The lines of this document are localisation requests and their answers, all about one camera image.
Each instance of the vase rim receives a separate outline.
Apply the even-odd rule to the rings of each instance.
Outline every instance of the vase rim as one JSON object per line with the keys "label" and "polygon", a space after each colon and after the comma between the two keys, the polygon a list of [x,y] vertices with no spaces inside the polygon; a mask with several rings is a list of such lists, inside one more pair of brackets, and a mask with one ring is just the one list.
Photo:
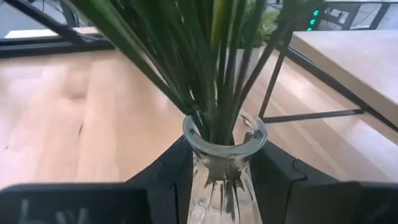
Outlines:
{"label": "vase rim", "polygon": [[267,130],[265,124],[257,116],[249,116],[246,113],[240,113],[245,121],[247,121],[252,130],[253,135],[244,143],[235,146],[223,146],[218,144],[212,144],[205,141],[195,131],[195,124],[191,116],[186,116],[183,121],[183,133],[185,139],[190,143],[192,147],[197,150],[201,150],[207,154],[220,157],[246,157],[254,154],[266,143],[267,141]]}

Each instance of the black holder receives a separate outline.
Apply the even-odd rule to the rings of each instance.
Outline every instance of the black holder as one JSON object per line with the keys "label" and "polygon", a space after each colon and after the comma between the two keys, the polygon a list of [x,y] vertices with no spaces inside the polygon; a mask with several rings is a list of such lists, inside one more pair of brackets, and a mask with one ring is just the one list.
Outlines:
{"label": "black holder", "polygon": [[[18,223],[27,203],[28,220],[51,224],[57,212],[79,217],[82,208],[95,224],[186,223],[192,169],[181,137],[126,183],[9,187],[0,192],[0,223]],[[253,156],[251,173],[263,223],[398,222],[398,185],[339,182],[271,142]]]}

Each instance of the wooden floor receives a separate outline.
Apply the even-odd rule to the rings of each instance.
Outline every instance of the wooden floor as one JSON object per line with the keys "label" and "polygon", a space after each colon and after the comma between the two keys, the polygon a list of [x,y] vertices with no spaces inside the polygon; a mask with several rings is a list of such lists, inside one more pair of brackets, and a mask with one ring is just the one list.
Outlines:
{"label": "wooden floor", "polygon": [[[258,114],[275,58],[244,109]],[[356,105],[286,60],[267,116]],[[124,181],[181,134],[184,115],[116,51],[0,60],[0,187]],[[398,134],[370,115],[267,126],[269,140],[340,180],[398,182]]]}

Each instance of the glass vase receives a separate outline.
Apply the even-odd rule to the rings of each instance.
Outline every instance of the glass vase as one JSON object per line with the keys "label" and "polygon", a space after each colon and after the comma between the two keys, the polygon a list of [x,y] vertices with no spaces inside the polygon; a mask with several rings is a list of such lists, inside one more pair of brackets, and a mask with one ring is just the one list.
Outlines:
{"label": "glass vase", "polygon": [[193,149],[193,180],[188,224],[262,223],[251,181],[249,161],[267,140],[259,118],[240,114],[233,131],[235,146],[203,140],[190,116],[184,136]]}

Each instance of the clear glass vase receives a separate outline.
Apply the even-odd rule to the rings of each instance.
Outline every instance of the clear glass vase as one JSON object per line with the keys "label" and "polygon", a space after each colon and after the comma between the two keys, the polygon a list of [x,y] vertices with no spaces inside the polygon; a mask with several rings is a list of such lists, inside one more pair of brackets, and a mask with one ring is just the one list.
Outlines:
{"label": "clear glass vase", "polygon": [[184,119],[183,131],[193,148],[188,224],[262,223],[249,160],[267,140],[264,123],[239,115],[233,133],[235,146],[204,141],[190,116]]}

